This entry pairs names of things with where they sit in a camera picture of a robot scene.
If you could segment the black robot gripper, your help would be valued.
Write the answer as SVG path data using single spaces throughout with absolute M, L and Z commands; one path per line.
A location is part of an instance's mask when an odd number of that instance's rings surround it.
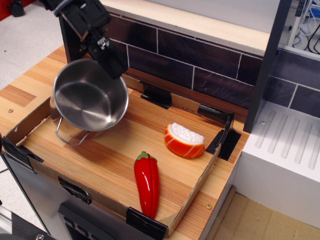
M 128 70 L 128 63 L 105 34 L 112 17 L 99 0 L 41 0 L 59 19 L 66 57 L 93 55 L 112 79 Z

